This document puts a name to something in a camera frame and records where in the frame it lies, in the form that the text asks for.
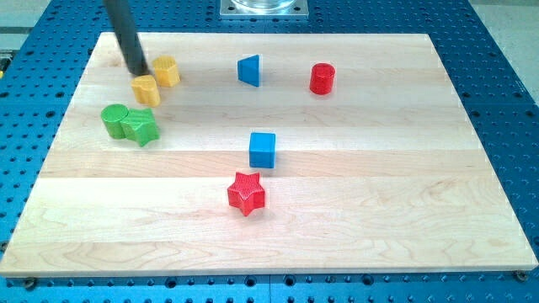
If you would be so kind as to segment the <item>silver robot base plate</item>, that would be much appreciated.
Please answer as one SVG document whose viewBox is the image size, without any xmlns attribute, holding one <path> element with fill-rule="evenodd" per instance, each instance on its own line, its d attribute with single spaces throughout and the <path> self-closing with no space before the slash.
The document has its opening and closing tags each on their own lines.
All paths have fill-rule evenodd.
<svg viewBox="0 0 539 303">
<path fill-rule="evenodd" d="M 307 0 L 220 0 L 224 19 L 303 19 L 309 15 Z"/>
</svg>

